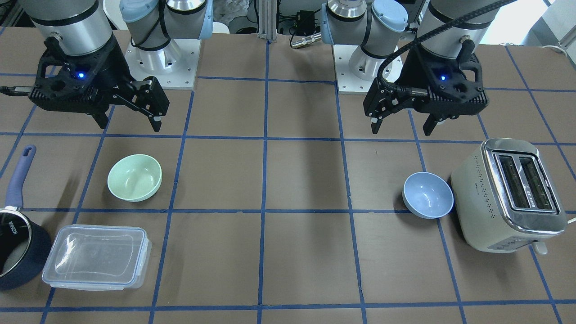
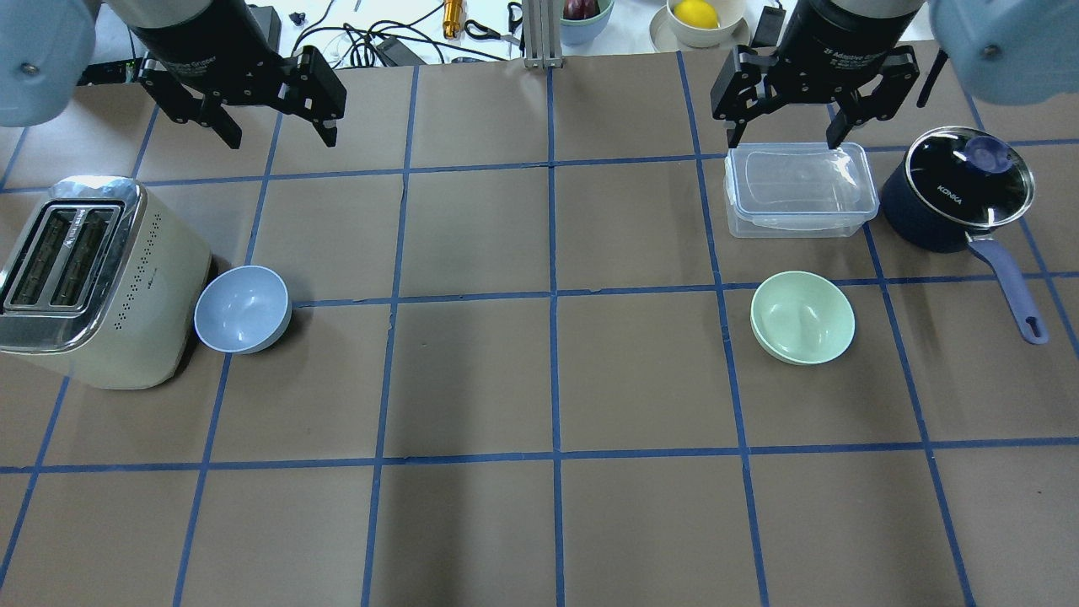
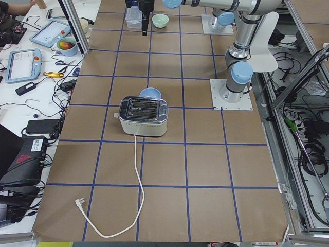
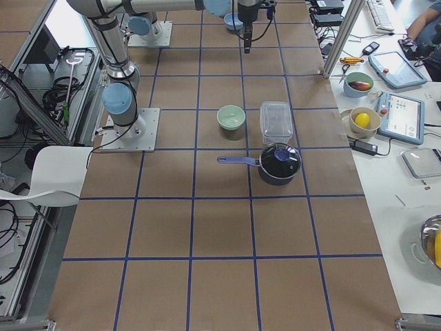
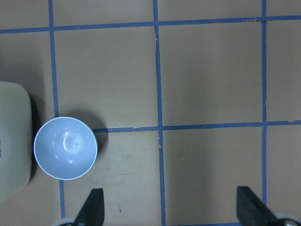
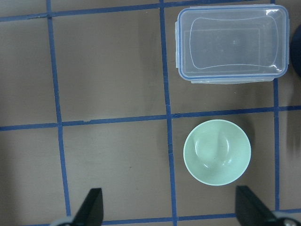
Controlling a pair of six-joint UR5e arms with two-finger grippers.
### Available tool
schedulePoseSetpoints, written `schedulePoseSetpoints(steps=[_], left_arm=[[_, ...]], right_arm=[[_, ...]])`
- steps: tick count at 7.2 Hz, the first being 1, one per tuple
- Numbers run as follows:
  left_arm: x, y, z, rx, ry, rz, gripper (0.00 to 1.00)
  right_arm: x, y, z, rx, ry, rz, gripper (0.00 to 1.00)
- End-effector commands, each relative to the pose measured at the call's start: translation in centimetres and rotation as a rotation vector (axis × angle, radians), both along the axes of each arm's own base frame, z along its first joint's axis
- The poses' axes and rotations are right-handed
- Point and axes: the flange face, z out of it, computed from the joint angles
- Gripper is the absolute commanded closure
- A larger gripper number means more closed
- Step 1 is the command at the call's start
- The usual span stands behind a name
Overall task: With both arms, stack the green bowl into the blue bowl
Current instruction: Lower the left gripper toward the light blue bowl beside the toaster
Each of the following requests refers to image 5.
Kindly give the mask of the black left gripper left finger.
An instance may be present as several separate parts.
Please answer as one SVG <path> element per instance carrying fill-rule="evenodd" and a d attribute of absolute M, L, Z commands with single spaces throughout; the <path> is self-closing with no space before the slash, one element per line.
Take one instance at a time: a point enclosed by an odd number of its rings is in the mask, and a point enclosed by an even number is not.
<path fill-rule="evenodd" d="M 104 223 L 104 196 L 102 188 L 92 189 L 75 218 L 76 226 L 102 226 Z"/>

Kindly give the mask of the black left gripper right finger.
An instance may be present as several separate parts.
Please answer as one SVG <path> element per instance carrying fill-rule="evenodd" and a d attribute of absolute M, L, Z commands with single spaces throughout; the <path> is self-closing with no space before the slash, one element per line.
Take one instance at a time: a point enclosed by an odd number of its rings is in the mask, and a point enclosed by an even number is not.
<path fill-rule="evenodd" d="M 242 226 L 271 226 L 277 217 L 247 186 L 236 191 L 236 215 Z"/>

